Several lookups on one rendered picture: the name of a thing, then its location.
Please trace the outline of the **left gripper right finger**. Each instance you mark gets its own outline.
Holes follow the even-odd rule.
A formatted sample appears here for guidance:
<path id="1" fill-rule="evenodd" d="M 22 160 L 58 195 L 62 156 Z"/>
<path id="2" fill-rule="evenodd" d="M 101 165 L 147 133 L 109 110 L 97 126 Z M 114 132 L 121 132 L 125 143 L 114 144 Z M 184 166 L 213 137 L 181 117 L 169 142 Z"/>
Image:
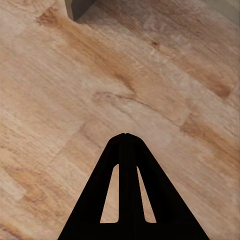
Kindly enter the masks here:
<path id="1" fill-rule="evenodd" d="M 210 240 L 144 141 L 125 140 L 133 240 Z M 156 223 L 145 220 L 137 167 Z"/>

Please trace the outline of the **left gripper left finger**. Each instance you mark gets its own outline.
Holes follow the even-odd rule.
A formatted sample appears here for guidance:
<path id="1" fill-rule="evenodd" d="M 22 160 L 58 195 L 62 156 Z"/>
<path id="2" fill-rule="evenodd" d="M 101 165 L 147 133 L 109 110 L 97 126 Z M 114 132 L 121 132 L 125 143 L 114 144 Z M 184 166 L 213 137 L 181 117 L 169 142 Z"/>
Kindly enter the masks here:
<path id="1" fill-rule="evenodd" d="M 117 164 L 118 222 L 100 223 L 113 168 Z M 133 240 L 125 133 L 108 141 L 57 240 Z"/>

